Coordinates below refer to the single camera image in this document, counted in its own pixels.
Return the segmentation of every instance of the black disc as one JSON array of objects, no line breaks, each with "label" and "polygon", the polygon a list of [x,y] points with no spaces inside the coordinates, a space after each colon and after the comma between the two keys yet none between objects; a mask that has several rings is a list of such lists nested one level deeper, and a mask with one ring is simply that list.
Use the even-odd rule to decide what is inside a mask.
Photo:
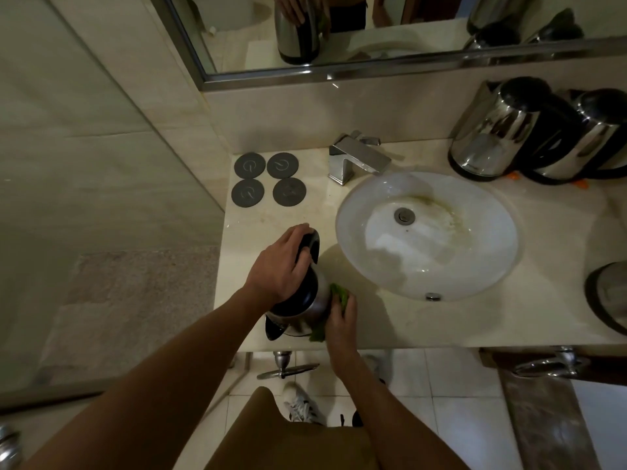
[{"label": "black disc", "polygon": [[307,194],[305,184],[298,178],[284,178],[272,190],[272,196],[281,206],[295,206]]},{"label": "black disc", "polygon": [[289,178],[298,171],[298,158],[282,151],[268,160],[268,174],[276,179]]},{"label": "black disc", "polygon": [[266,160],[259,153],[244,153],[235,161],[235,174],[240,178],[256,178],[266,169]]},{"label": "black disc", "polygon": [[263,192],[263,185],[260,181],[248,178],[240,181],[233,187],[231,199],[236,205],[248,208],[262,200]]}]

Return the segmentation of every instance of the person's right hand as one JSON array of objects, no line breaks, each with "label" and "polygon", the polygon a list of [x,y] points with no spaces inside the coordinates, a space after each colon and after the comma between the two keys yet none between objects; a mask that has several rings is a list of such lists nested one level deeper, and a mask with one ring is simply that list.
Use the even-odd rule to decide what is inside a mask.
[{"label": "person's right hand", "polygon": [[302,7],[305,0],[275,0],[281,13],[295,26],[300,26],[305,22],[305,15]]},{"label": "person's right hand", "polygon": [[340,299],[333,294],[331,312],[324,331],[331,367],[335,375],[342,379],[354,365],[355,359],[361,359],[357,353],[357,300],[352,293],[349,292],[344,316]]}]

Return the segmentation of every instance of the mirror frame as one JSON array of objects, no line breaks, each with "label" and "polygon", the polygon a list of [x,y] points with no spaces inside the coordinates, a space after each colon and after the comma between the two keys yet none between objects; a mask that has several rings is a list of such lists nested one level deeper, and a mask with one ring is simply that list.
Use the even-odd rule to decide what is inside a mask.
[{"label": "mirror frame", "polygon": [[151,0],[185,67],[200,91],[317,83],[417,72],[448,71],[480,66],[557,61],[582,57],[627,54],[627,36],[577,39],[544,44],[516,44],[476,51],[443,51],[390,59],[303,65],[293,68],[246,70],[207,74],[181,22],[172,0]]}]

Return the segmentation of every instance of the glass panel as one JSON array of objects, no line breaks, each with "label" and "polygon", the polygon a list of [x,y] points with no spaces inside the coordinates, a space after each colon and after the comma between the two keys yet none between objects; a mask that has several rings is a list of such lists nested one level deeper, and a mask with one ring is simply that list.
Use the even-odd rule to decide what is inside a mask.
[{"label": "glass panel", "polygon": [[158,308],[147,277],[167,291],[168,264],[204,267],[199,250],[219,244],[222,223],[54,8],[0,0],[0,405],[7,392],[116,377],[195,318],[145,328]]},{"label": "glass panel", "polygon": [[627,0],[172,1],[209,74],[627,34]]}]

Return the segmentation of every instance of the white oval sink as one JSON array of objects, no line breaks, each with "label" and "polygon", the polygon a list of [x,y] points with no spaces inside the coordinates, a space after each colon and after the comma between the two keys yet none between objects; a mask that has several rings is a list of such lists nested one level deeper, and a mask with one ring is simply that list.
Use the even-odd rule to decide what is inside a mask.
[{"label": "white oval sink", "polygon": [[518,251],[514,221],[494,196],[431,172],[363,181],[342,202],[335,232],[366,278],[423,300],[427,294],[459,300],[487,289],[511,270]]}]

